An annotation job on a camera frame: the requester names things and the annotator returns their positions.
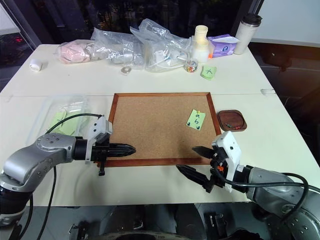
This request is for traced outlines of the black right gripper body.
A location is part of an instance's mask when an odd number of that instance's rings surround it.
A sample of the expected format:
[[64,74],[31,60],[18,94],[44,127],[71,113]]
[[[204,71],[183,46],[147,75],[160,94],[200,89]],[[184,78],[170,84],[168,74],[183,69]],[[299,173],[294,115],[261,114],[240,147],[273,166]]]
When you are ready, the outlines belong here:
[[210,152],[210,179],[205,186],[205,191],[207,193],[211,193],[214,186],[219,188],[223,188],[225,186],[225,182],[221,180],[219,175],[222,177],[226,176],[225,171],[227,170],[226,158],[227,154],[222,147],[213,146],[212,151]]

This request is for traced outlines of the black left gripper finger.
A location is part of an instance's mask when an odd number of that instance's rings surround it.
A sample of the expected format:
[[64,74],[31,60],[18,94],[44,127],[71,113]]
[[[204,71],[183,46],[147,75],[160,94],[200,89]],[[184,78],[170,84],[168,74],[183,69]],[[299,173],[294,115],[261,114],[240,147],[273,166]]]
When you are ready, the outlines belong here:
[[109,149],[111,151],[136,151],[136,148],[124,143],[110,143]]
[[109,158],[121,158],[134,154],[136,150],[110,150],[108,153]]

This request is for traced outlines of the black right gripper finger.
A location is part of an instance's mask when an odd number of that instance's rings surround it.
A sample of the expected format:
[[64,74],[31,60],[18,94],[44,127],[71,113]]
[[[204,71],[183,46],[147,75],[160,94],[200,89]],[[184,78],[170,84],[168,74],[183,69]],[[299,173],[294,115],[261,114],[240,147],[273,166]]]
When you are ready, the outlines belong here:
[[195,168],[184,165],[184,164],[177,164],[176,168],[182,173],[187,179],[205,187],[205,185],[209,182],[209,179],[206,175],[198,172]]
[[192,150],[206,159],[212,159],[214,157],[214,150],[208,147],[195,146],[192,147]]

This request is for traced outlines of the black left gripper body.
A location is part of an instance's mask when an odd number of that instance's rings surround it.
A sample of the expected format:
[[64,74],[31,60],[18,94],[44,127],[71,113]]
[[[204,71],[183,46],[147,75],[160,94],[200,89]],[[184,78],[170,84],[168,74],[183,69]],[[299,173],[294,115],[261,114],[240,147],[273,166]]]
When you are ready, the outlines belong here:
[[105,175],[105,165],[110,150],[110,134],[106,133],[100,140],[97,140],[92,147],[91,161],[97,163],[99,176]]

